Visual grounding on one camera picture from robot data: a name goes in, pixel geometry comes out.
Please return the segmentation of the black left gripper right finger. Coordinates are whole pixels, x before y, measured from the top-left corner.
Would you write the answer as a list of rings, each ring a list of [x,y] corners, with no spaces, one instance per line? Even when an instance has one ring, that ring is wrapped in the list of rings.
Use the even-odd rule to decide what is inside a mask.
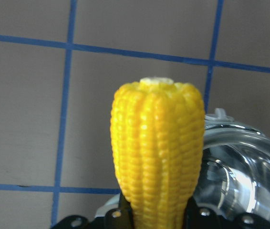
[[[242,212],[232,220],[218,215],[207,206],[198,206],[190,198],[184,212],[185,229],[270,229],[270,220],[249,212]]]

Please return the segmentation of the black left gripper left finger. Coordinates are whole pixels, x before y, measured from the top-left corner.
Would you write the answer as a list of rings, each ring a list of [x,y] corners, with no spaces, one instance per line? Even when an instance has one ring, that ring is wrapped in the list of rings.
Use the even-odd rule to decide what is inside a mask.
[[[52,226],[53,229],[133,229],[133,214],[130,203],[122,193],[110,198],[96,211],[89,221],[80,215],[70,215]]]

